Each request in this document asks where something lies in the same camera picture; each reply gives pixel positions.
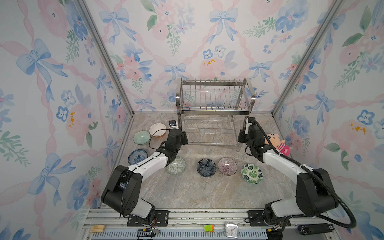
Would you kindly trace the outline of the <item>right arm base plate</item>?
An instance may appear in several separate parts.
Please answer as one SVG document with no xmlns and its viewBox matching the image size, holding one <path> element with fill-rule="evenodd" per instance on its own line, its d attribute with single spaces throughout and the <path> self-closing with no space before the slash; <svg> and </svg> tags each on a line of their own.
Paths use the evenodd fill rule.
<svg viewBox="0 0 384 240">
<path fill-rule="evenodd" d="M 283 224 L 287 217 L 277 217 L 275 214 L 264 210 L 249 210 L 244 219 L 251 227 L 273 227 Z"/>
</svg>

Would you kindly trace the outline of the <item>stainless steel dish rack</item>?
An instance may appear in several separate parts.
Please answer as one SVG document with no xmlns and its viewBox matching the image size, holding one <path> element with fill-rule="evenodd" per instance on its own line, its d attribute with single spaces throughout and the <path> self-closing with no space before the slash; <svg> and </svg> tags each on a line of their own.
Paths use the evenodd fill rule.
<svg viewBox="0 0 384 240">
<path fill-rule="evenodd" d="M 239 151 L 236 116 L 248 116 L 255 105 L 251 81 L 179 79 L 176 108 L 179 126 L 190 145 L 220 146 Z"/>
</svg>

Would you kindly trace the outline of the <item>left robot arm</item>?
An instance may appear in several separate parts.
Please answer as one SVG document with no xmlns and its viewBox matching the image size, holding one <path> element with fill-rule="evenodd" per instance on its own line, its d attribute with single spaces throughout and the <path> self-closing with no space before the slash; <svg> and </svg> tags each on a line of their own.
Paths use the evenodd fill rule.
<svg viewBox="0 0 384 240">
<path fill-rule="evenodd" d="M 117 166 L 102 193 L 102 203 L 124 218 L 133 215 L 151 224 L 156 207 L 140 198 L 142 183 L 158 170 L 170 165 L 176 159 L 181 146 L 186 144 L 186 133 L 180 129 L 171 129 L 165 144 L 151 156 L 136 165 Z"/>
</svg>

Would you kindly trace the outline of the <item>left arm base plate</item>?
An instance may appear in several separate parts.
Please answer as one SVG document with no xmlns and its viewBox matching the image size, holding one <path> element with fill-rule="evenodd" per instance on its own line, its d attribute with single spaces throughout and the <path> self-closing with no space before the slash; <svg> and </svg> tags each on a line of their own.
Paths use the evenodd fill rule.
<svg viewBox="0 0 384 240">
<path fill-rule="evenodd" d="M 155 210 L 150 212 L 146 218 L 141 218 L 137 215 L 129 215 L 128 227 L 167 227 L 169 222 L 168 210 Z"/>
</svg>

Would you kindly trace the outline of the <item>dark blue flower bowl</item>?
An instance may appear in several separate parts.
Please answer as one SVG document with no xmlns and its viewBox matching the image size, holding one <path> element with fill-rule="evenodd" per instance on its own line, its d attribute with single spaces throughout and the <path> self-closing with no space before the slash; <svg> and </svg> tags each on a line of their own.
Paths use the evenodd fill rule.
<svg viewBox="0 0 384 240">
<path fill-rule="evenodd" d="M 197 172 L 205 178 L 212 177 L 217 171 L 217 166 L 210 159 L 202 159 L 197 163 Z"/>
</svg>

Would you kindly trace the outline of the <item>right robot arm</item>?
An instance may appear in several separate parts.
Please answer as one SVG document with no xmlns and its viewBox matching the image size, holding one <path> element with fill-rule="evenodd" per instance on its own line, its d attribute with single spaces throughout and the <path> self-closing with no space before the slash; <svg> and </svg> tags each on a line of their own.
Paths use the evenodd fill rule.
<svg viewBox="0 0 384 240">
<path fill-rule="evenodd" d="M 313 169 L 280 153 L 255 118 L 245 119 L 238 141 L 246 144 L 250 156 L 280 171 L 296 185 L 294 197 L 265 205 L 264 221 L 268 225 L 286 217 L 315 217 L 339 206 L 340 200 L 328 172 Z"/>
</svg>

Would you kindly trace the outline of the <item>green white patterned bowl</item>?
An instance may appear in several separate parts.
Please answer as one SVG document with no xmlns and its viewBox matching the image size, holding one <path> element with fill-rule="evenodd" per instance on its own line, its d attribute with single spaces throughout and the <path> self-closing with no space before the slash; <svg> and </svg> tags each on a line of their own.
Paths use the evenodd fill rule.
<svg viewBox="0 0 384 240">
<path fill-rule="evenodd" d="M 186 161 L 181 157 L 176 157 L 174 161 L 166 167 L 170 175 L 179 175 L 186 170 Z"/>
</svg>

